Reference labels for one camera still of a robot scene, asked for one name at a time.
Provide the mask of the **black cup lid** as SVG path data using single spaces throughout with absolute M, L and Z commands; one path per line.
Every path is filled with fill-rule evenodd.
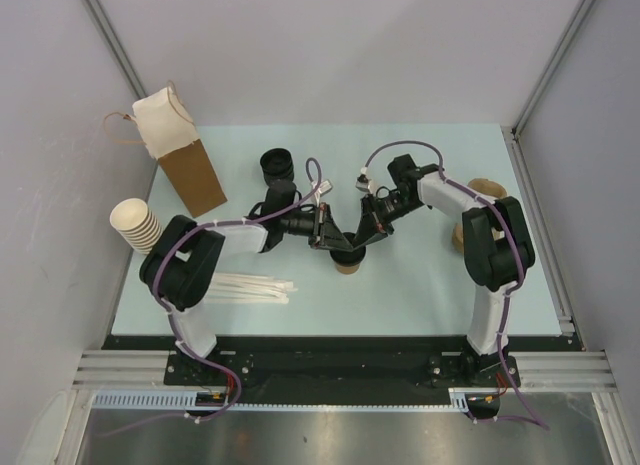
M 336 263 L 344 267 L 352 267 L 359 265 L 366 256 L 366 249 L 359 248 L 357 250 L 344 251 L 344 250 L 332 250 L 330 252 L 331 259 Z

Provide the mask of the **brown paper cup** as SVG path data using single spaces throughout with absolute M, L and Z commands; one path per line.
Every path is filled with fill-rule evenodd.
M 360 268 L 360 263 L 341 263 L 335 262 L 336 270 L 343 275 L 351 275 L 356 273 Z

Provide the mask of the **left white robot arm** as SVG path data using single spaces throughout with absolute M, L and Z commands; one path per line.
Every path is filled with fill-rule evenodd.
M 305 237 L 314 250 L 353 250 L 321 200 L 331 182 L 311 185 L 304 198 L 292 181 L 275 180 L 264 200 L 239 220 L 199 225 L 176 215 L 144 259 L 139 278 L 165 309 L 178 349 L 189 355 L 185 370 L 197 383 L 210 384 L 221 372 L 220 359 L 211 354 L 216 336 L 202 305 L 221 260 L 267 252 L 286 234 Z

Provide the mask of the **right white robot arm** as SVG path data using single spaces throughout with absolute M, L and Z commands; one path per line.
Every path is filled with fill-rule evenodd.
M 535 251 L 520 202 L 501 199 L 463 186 L 436 164 L 419 167 L 410 155 L 388 165 L 395 187 L 383 197 L 362 168 L 356 187 L 361 198 L 361 218 L 353 247 L 369 246 L 394 233 L 393 222 L 427 206 L 462 226 L 464 265 L 476 285 L 472 321 L 467 341 L 474 351 L 461 361 L 463 378 L 484 386 L 497 374 L 491 356 L 507 345 L 511 296 L 524 283 L 535 264 Z

